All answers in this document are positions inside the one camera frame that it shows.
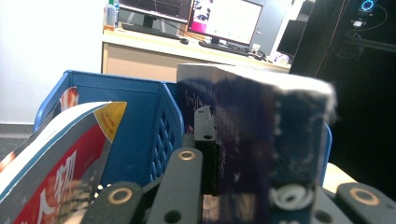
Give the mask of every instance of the wall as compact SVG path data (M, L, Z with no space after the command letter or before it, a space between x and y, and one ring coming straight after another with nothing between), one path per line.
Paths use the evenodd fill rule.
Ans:
M64 70L100 72L102 19L102 1L0 1L0 124L32 124Z

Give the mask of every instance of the floor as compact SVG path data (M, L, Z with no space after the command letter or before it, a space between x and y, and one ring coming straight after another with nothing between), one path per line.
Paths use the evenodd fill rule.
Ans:
M32 125L0 124L0 161L32 133Z

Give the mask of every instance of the blue crate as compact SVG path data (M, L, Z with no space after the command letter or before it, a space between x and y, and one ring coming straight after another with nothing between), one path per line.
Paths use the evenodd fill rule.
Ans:
M174 149L181 147L183 118L174 100L175 83L68 70L39 107L34 131L70 87L78 103L125 101L124 117L107 159L101 184L131 181L146 185L163 174Z

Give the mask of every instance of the monitor screen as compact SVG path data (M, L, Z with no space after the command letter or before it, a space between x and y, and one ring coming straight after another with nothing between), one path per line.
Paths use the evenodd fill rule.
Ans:
M187 24L192 0L120 0L120 8L150 16Z
M279 42L277 51L294 57L300 45L300 40L303 37L305 26L306 21L289 21Z
M244 0L194 0L188 31L250 45L262 6Z

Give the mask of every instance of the baseboard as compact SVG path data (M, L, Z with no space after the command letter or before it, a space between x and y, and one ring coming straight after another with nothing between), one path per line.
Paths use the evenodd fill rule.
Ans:
M0 138L28 138L33 133L31 124L0 123Z

